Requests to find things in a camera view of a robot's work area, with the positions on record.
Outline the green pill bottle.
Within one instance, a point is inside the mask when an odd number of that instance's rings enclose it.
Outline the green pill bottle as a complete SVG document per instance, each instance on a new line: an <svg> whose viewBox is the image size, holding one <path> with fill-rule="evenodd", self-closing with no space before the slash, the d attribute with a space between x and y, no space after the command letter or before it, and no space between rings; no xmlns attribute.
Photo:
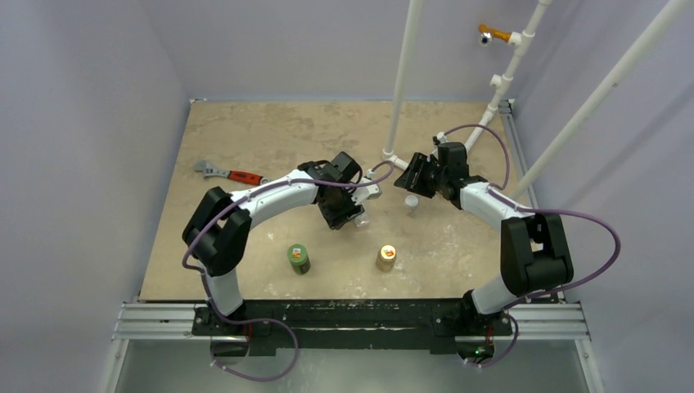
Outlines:
<svg viewBox="0 0 694 393"><path fill-rule="evenodd" d="M306 274L311 267L309 253L305 246L294 244L287 249L287 259L296 274Z"/></svg>

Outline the white PVC pipe frame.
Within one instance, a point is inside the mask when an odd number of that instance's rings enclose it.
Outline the white PVC pipe frame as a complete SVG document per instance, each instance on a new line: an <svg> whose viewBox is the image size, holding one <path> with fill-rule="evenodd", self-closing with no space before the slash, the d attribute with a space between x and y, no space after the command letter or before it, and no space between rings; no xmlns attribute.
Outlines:
<svg viewBox="0 0 694 393"><path fill-rule="evenodd" d="M524 28L533 1L426 1L406 74L410 98L488 101L511 60L481 47L481 22ZM528 165L536 163L665 7L663 1L555 1L507 96ZM540 170L544 203L689 199L693 194L693 8L670 25Z"/></svg>

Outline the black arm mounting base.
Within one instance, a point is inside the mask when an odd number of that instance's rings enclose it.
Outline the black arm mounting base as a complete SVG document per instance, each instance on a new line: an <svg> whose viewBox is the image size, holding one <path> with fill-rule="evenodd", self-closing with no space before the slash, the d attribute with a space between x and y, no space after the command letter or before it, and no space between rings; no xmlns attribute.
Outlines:
<svg viewBox="0 0 694 393"><path fill-rule="evenodd" d="M489 359L495 337L509 338L508 317L477 314L462 298L247 300L226 318L194 309L192 335L247 338L253 356L280 348L426 350Z"/></svg>

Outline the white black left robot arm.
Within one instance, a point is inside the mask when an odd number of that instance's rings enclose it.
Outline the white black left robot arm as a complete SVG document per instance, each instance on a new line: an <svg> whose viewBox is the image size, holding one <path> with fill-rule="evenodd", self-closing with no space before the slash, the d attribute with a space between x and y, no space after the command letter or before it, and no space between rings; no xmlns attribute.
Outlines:
<svg viewBox="0 0 694 393"><path fill-rule="evenodd" d="M244 192L220 187L206 192L183 230L190 256L201 266L207 296L216 310L212 324L225 335L241 330L243 297L236 268L243 259L250 231L288 210L316 205L331 230L342 228L364 212L346 186L362 170L340 152L330 161L303 163L288 175Z"/></svg>

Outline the red handled adjustable wrench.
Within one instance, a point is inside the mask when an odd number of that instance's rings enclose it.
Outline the red handled adjustable wrench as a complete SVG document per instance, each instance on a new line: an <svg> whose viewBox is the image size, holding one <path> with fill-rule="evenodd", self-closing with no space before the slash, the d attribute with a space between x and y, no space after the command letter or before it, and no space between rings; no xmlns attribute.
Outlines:
<svg viewBox="0 0 694 393"><path fill-rule="evenodd" d="M226 178L250 186L260 186L270 182L269 178L258 174L231 169L220 169L208 160L196 162L193 165L193 169L202 174L204 178Z"/></svg>

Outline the amber pill bottle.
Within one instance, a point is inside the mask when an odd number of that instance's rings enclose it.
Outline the amber pill bottle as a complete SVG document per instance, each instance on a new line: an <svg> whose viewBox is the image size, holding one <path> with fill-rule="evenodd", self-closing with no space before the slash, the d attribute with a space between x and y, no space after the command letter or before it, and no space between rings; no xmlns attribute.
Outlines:
<svg viewBox="0 0 694 393"><path fill-rule="evenodd" d="M392 245L384 245L377 254L376 267L383 273L391 271L397 260L397 251Z"/></svg>

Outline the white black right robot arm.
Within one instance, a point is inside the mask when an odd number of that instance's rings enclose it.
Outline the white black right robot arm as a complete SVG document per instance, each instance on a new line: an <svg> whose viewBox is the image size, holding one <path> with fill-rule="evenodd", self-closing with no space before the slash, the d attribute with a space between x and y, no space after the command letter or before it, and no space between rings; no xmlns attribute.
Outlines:
<svg viewBox="0 0 694 393"><path fill-rule="evenodd" d="M485 178L471 175L462 143L441 143L436 155L414 154L394 185L427 198L440 194L457 209L498 231L500 272L464 295L459 321L466 331L481 332L490 325L492 314L513 301L573 280L574 267L561 217L533 213L495 192Z"/></svg>

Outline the white capped dark pill bottle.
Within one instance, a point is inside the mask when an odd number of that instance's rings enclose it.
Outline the white capped dark pill bottle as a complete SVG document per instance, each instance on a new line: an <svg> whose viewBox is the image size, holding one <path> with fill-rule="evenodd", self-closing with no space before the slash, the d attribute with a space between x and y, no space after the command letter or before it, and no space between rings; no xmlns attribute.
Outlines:
<svg viewBox="0 0 694 393"><path fill-rule="evenodd" d="M419 198L415 195L407 195L404 198L404 204L407 206L406 215L412 216L419 206Z"/></svg>

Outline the clear plastic pill organizer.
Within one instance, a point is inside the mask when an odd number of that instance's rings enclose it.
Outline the clear plastic pill organizer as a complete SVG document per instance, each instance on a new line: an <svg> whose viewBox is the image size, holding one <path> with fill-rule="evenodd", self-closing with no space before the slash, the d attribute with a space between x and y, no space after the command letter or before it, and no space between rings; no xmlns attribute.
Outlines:
<svg viewBox="0 0 694 393"><path fill-rule="evenodd" d="M354 224L357 228L366 228L370 224L370 218L366 212L354 218Z"/></svg>

